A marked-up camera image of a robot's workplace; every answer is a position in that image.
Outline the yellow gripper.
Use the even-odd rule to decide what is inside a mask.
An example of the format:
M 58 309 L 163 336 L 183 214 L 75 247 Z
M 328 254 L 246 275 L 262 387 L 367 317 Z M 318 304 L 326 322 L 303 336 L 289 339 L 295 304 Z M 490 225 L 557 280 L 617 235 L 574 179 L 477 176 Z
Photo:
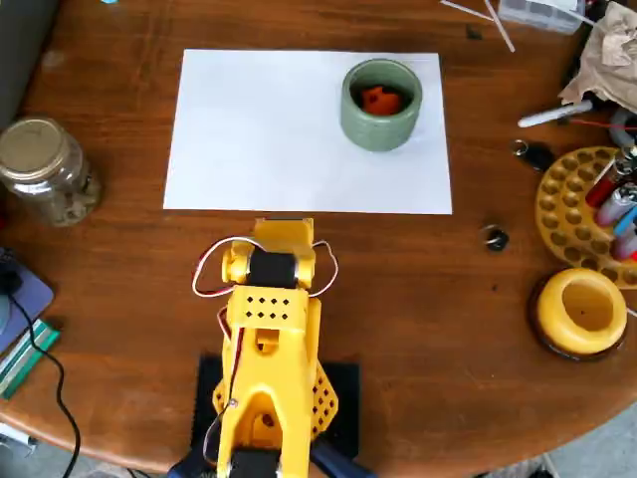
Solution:
M 253 239 L 268 252 L 307 255 L 313 249 L 314 221 L 260 218 L 255 222 Z

